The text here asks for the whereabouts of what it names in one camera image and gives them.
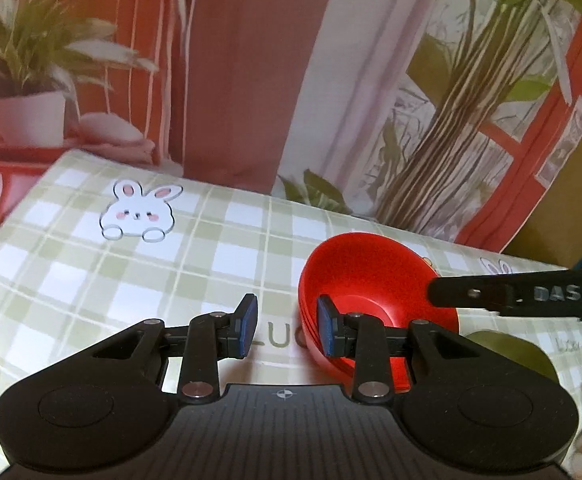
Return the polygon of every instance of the green and white plaid tablecloth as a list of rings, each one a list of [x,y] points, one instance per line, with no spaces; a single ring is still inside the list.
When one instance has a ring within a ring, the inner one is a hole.
[[[100,215],[114,183],[144,190],[179,184],[175,224],[165,240],[106,240]],[[246,362],[222,362],[223,382],[328,381],[303,348],[296,287],[321,241],[373,232],[427,257],[442,276],[485,274],[488,258],[514,272],[554,269],[398,231],[258,194],[173,179],[82,152],[61,158],[0,229],[0,394],[17,380],[139,320],[187,324],[214,310],[232,311],[245,293],[260,302],[256,341]],[[460,332],[494,329],[539,346],[580,406],[582,323],[500,319],[460,312]],[[165,389],[176,384],[170,367]],[[0,470],[6,465],[0,449]]]

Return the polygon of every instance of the bunny ear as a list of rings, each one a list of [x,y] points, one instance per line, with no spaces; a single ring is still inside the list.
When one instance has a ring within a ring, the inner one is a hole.
[[[487,260],[486,258],[480,258],[482,265],[489,274],[500,274],[500,270],[495,266],[495,264],[491,260]]]
[[[142,186],[135,180],[118,180],[113,186],[113,194],[118,200],[123,197],[142,196]]]
[[[500,267],[505,274],[513,274],[513,269],[504,260],[500,260]]]
[[[154,196],[155,198],[161,198],[162,200],[164,200],[164,202],[168,202],[169,200],[173,200],[175,197],[179,196],[180,193],[182,193],[182,191],[183,191],[182,186],[170,184],[169,186],[156,187],[149,194]]]

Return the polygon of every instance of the green bowl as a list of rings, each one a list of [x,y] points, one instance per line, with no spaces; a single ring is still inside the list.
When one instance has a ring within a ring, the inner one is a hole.
[[[480,330],[466,336],[474,343],[477,343],[489,350],[511,359],[519,365],[525,366],[545,376],[546,378],[560,383],[558,373],[548,355],[539,346],[531,342],[520,339],[503,332],[494,330]]]

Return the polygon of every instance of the stacked red bowl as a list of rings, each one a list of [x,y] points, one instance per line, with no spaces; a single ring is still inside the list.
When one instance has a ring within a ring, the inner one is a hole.
[[[312,357],[338,381],[353,378],[354,361],[322,353],[316,320],[322,294],[330,295],[343,314],[371,314],[395,327],[427,319],[458,332],[455,309],[435,308],[426,298],[426,286],[436,276],[422,258],[390,238],[347,233],[321,243],[307,260],[298,286],[300,319]],[[404,359],[391,358],[391,369],[396,391],[408,390]]]

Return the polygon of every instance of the white flower pot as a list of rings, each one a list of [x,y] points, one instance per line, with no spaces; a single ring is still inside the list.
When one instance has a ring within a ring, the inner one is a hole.
[[[61,146],[65,105],[62,92],[0,98],[0,135],[9,146]]]

